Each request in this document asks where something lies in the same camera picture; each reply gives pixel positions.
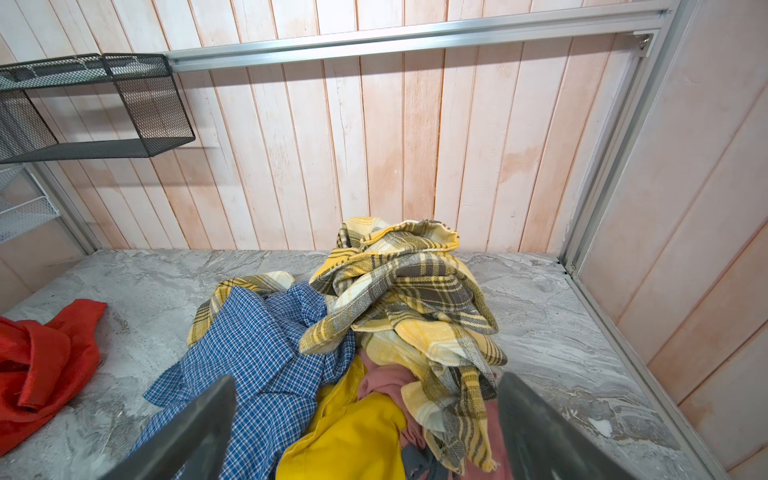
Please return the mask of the red cloth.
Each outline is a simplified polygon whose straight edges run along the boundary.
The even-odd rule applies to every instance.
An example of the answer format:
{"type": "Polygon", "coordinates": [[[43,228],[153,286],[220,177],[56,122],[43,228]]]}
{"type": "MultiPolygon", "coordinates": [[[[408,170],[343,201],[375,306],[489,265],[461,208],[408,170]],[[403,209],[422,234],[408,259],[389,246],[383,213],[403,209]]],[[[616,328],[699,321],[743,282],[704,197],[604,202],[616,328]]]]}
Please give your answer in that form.
{"type": "Polygon", "coordinates": [[[1,453],[48,423],[100,363],[95,329],[103,302],[78,299],[51,321],[1,319],[1,453]]]}

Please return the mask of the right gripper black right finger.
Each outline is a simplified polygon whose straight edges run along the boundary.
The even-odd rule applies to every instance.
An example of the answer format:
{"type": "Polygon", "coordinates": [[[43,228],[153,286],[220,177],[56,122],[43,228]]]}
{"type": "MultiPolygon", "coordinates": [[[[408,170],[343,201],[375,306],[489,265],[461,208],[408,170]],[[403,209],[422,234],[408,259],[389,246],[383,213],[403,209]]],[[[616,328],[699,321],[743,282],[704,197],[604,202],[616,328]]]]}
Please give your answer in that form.
{"type": "Polygon", "coordinates": [[[520,377],[498,381],[499,422],[516,479],[632,479],[520,377]]]}

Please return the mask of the blue checked cloth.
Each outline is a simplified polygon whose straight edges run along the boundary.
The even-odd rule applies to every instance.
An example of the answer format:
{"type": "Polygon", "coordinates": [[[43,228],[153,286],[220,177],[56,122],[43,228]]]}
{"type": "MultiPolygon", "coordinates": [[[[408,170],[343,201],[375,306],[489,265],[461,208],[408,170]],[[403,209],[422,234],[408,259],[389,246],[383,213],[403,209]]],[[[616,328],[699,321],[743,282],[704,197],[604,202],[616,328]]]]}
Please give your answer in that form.
{"type": "Polygon", "coordinates": [[[321,387],[337,383],[355,356],[346,334],[325,354],[303,354],[299,341],[326,315],[324,297],[300,282],[262,296],[231,290],[209,330],[146,391],[159,407],[141,447],[219,377],[236,384],[236,414],[223,479],[271,479],[280,458],[309,426],[321,387]]]}

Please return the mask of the black mesh wall shelf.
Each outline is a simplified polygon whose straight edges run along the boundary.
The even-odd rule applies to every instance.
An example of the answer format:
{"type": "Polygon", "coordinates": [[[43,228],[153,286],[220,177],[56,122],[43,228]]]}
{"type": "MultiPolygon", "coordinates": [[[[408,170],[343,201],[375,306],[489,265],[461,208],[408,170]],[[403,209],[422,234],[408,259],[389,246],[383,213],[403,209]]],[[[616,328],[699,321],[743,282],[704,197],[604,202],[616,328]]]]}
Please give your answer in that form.
{"type": "Polygon", "coordinates": [[[195,139],[162,54],[84,54],[1,68],[1,161],[151,158],[195,139]]]}

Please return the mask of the maroon cloth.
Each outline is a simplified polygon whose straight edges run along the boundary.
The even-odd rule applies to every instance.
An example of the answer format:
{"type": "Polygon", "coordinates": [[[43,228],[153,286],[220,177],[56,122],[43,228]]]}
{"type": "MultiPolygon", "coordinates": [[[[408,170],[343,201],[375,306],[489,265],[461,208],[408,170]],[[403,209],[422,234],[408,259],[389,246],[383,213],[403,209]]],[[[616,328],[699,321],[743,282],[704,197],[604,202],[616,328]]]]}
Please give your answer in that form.
{"type": "MultiPolygon", "coordinates": [[[[361,400],[374,392],[389,396],[402,410],[406,418],[406,427],[400,431],[402,449],[407,444],[416,445],[419,449],[428,447],[424,438],[423,427],[408,411],[401,392],[402,387],[414,383],[416,377],[410,370],[401,365],[377,365],[367,356],[364,350],[360,350],[359,355],[366,368],[366,374],[358,387],[358,399],[361,400]]],[[[449,470],[449,479],[513,479],[512,468],[507,457],[504,436],[499,422],[498,400],[487,401],[485,407],[489,439],[493,459],[497,463],[497,467],[492,471],[486,472],[470,460],[467,460],[465,463],[465,473],[458,475],[449,470]]]]}

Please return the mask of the yellow grey plaid cloth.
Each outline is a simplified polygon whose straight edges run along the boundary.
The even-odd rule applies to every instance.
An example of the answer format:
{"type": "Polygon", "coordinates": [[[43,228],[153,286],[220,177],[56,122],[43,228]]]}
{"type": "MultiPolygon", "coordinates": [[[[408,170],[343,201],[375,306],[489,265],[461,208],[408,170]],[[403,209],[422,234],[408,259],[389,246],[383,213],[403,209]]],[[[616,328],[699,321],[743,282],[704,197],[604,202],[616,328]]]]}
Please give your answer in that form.
{"type": "Polygon", "coordinates": [[[459,244],[435,220],[347,219],[310,279],[327,312],[299,349],[327,353],[354,333],[375,363],[412,373],[401,396],[440,463],[457,474],[490,472],[497,463],[486,405],[497,395],[494,368],[507,358],[475,277],[455,256],[459,244]]]}

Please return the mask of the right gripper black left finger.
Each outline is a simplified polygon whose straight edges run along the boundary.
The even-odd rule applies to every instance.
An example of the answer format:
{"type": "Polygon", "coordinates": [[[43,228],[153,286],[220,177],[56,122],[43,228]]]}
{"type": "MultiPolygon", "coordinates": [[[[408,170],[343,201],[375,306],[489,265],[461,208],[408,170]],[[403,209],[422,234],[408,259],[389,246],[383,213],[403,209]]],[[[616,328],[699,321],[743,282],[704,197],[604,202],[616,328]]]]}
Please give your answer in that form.
{"type": "Polygon", "coordinates": [[[217,479],[236,413],[236,384],[217,379],[106,479],[217,479]]]}

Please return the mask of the white mesh wall shelf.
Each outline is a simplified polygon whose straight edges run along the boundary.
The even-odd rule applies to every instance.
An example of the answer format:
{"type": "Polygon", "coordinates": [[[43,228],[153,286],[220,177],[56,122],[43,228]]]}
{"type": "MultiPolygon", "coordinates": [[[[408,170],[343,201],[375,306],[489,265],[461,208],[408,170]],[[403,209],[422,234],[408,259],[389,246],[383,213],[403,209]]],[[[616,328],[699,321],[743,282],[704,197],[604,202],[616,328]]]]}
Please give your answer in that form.
{"type": "Polygon", "coordinates": [[[2,243],[59,217],[59,209],[27,167],[21,164],[1,166],[2,243]]]}

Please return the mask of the plain yellow cloth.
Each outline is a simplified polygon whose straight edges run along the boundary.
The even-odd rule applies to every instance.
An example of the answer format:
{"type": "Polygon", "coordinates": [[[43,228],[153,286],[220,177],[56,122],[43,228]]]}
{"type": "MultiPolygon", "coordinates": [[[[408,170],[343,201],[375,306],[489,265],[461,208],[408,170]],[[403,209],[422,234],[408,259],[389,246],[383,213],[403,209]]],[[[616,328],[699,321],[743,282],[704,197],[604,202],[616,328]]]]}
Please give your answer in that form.
{"type": "Polygon", "coordinates": [[[403,411],[387,395],[358,397],[367,374],[356,356],[342,379],[324,387],[304,435],[283,453],[277,479],[404,479],[403,411]]]}

